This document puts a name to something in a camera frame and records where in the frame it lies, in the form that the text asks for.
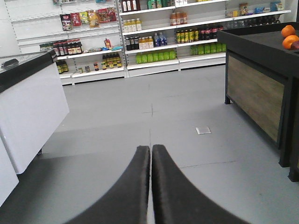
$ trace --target package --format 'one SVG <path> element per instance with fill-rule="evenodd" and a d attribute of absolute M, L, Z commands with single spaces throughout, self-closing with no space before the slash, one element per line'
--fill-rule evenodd
<path fill-rule="evenodd" d="M 60 20 L 62 23 L 62 30 L 68 31 L 73 29 L 73 25 L 71 22 L 71 15 L 70 14 L 62 14 L 60 15 Z"/>
<path fill-rule="evenodd" d="M 74 27 L 82 26 L 82 23 L 80 20 L 80 13 L 71 13 L 71 20 L 72 20 Z"/>
<path fill-rule="evenodd" d="M 108 14 L 108 11 L 106 8 L 98 9 L 97 16 L 98 16 L 99 22 L 101 22 L 101 23 L 108 22 L 107 14 Z"/>
<path fill-rule="evenodd" d="M 107 8 L 107 11 L 108 11 L 108 13 L 107 13 L 108 22 L 116 21 L 115 8 L 114 7 Z"/>
<path fill-rule="evenodd" d="M 246 15 L 248 12 L 248 3 L 239 4 L 241 15 Z"/>
<path fill-rule="evenodd" d="M 80 15 L 80 20 L 82 24 L 88 24 L 89 20 L 88 20 L 88 13 L 87 12 L 81 12 L 79 13 Z"/>
<path fill-rule="evenodd" d="M 88 13 L 88 20 L 89 20 L 89 27 L 100 27 L 99 19 L 97 16 L 96 10 L 89 10 Z"/>

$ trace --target shelf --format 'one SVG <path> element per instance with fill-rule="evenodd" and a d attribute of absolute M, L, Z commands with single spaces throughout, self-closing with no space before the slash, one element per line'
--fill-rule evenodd
<path fill-rule="evenodd" d="M 166 46 L 155 47 L 155 48 L 149 48 L 149 49 L 126 50 L 126 55 L 135 54 L 135 53 L 140 53 L 140 52 L 153 51 L 153 50 L 170 49 L 170 48 L 176 48 L 176 47 L 178 47 L 177 44 L 169 44 L 169 45 L 166 45 Z"/>
<path fill-rule="evenodd" d="M 221 2 L 221 1 L 229 1 L 229 0 L 209 0 L 209 1 L 201 1 L 201 2 L 194 2 L 194 3 L 189 3 L 189 4 L 184 4 L 184 5 L 176 5 L 176 8 L 180 7 L 188 7 L 188 6 L 197 6 L 197 5 L 203 5 L 203 4 L 209 4 L 209 3 L 216 3 L 216 2 Z"/>
<path fill-rule="evenodd" d="M 163 7 L 163 8 L 146 9 L 146 10 L 140 10 L 140 11 L 120 13 L 120 15 L 132 15 L 132 14 L 139 14 L 139 13 L 151 13 L 151 12 L 157 12 L 157 11 L 163 11 L 163 10 L 169 10 L 169 9 L 175 9 L 175 8 L 176 8 L 175 6 L 170 6 L 170 7 Z"/>
<path fill-rule="evenodd" d="M 234 21 L 234 20 L 244 20 L 244 19 L 248 19 L 248 18 L 255 18 L 255 17 L 267 16 L 267 15 L 285 14 L 285 13 L 290 13 L 290 12 L 291 12 L 290 10 L 283 10 L 283 11 L 275 11 L 275 12 L 260 13 L 260 14 L 253 14 L 253 15 L 243 15 L 243 16 L 238 16 L 238 17 L 230 17 L 230 18 L 217 19 L 217 20 L 193 22 L 193 23 L 177 25 L 176 28 L 191 27 L 191 26 L 198 26 L 198 25 L 204 25 L 204 24 L 209 24 L 209 23 L 227 22 L 227 21 Z"/>
<path fill-rule="evenodd" d="M 179 43 L 178 47 L 192 46 L 192 45 L 203 44 L 203 43 L 214 43 L 214 42 L 217 42 L 217 39 L 211 39 L 207 41 L 194 41 L 190 43 Z"/>
<path fill-rule="evenodd" d="M 91 71 L 91 72 L 84 72 L 84 73 L 74 73 L 72 75 L 72 78 L 86 77 L 86 76 L 93 76 L 93 75 L 100 75 L 100 74 L 117 72 L 117 71 L 124 71 L 124 67 L 113 68 L 113 69 L 110 69 L 110 68 L 107 67 L 106 70 Z"/>
<path fill-rule="evenodd" d="M 141 33 L 147 33 L 147 32 L 157 32 L 159 30 L 175 29 L 175 28 L 177 28 L 177 26 L 157 27 L 157 28 L 153 28 L 153 29 L 144 29 L 144 30 L 141 30 L 141 31 L 122 33 L 122 34 L 124 36 L 126 36 L 126 35 L 141 34 Z"/>
<path fill-rule="evenodd" d="M 149 68 L 149 67 L 171 65 L 171 64 L 178 64 L 178 59 L 161 61 L 161 62 L 142 63 L 142 64 L 129 63 L 129 65 L 127 65 L 127 69 L 128 70 L 144 69 L 144 68 Z"/>

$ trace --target white shelving unit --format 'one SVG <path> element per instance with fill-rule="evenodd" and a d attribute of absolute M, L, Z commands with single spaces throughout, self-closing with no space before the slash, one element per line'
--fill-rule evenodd
<path fill-rule="evenodd" d="M 225 63 L 225 53 L 215 53 L 203 56 L 190 56 L 190 46 L 197 44 L 213 43 L 217 42 L 217 39 L 203 40 L 197 42 L 179 43 L 175 41 L 175 31 L 181 29 L 190 29 L 194 27 L 202 27 L 208 24 L 225 25 L 231 21 L 241 21 L 256 17 L 270 16 L 270 15 L 282 15 L 290 13 L 290 10 L 268 12 L 263 14 L 252 14 L 247 16 L 239 17 L 226 17 L 227 12 L 238 10 L 239 4 L 243 3 L 241 0 L 209 0 L 203 2 L 194 2 L 189 0 L 188 4 L 175 5 L 171 7 L 158 8 L 158 9 L 147 9 L 147 6 L 141 5 L 140 11 L 125 12 L 121 11 L 121 5 L 119 4 L 119 15 L 120 22 L 123 27 L 123 20 L 140 18 L 142 21 L 142 30 L 136 32 L 122 33 L 123 39 L 132 36 L 154 36 L 155 32 L 163 31 L 168 38 L 168 45 L 156 47 L 152 49 L 135 49 L 127 51 L 125 49 L 125 56 L 127 61 L 128 76 L 140 76 L 158 73 L 169 70 L 181 70 L 186 68 L 223 64 Z M 269 7 L 268 0 L 261 0 L 260 2 L 253 1 L 250 5 L 249 10 L 258 7 L 259 5 Z M 169 17 L 172 12 L 187 12 L 188 23 L 176 26 L 170 26 Z M 146 53 L 155 50 L 175 49 L 177 52 L 177 59 L 170 61 L 162 61 L 156 63 L 143 63 L 136 64 L 135 56 L 138 53 Z"/>

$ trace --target display counter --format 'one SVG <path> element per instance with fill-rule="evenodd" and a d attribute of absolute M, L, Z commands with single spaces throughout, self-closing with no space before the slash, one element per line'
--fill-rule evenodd
<path fill-rule="evenodd" d="M 280 150 L 279 164 L 290 165 L 297 149 L 292 139 L 298 95 L 299 50 L 285 50 L 281 30 L 291 24 L 224 30 L 218 41 L 227 45 L 225 103 L 233 101 Z"/>
<path fill-rule="evenodd" d="M 69 112 L 54 62 L 54 51 L 0 58 L 0 134 L 17 174 Z"/>

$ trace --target black object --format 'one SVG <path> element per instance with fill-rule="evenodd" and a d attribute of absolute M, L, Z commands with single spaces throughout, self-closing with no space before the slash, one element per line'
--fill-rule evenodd
<path fill-rule="evenodd" d="M 247 224 L 201 193 L 163 145 L 153 146 L 152 191 L 156 224 Z"/>
<path fill-rule="evenodd" d="M 150 148 L 139 146 L 111 189 L 65 224 L 146 224 L 149 180 Z"/>
<path fill-rule="evenodd" d="M 218 32 L 218 41 L 227 45 L 227 62 L 228 55 L 234 54 L 234 57 L 243 58 L 245 63 L 250 63 L 251 67 L 256 70 L 263 70 L 264 74 L 285 86 L 278 140 L 275 142 L 280 150 L 279 164 L 282 167 L 290 165 L 294 116 L 295 113 L 299 112 L 295 111 L 295 96 L 298 94 L 296 88 L 299 79 L 297 67 L 299 51 L 283 48 L 283 37 L 280 32 L 286 25 L 292 25 L 299 34 L 298 22 L 237 28 Z M 229 104 L 230 100 L 226 84 L 225 103 Z"/>

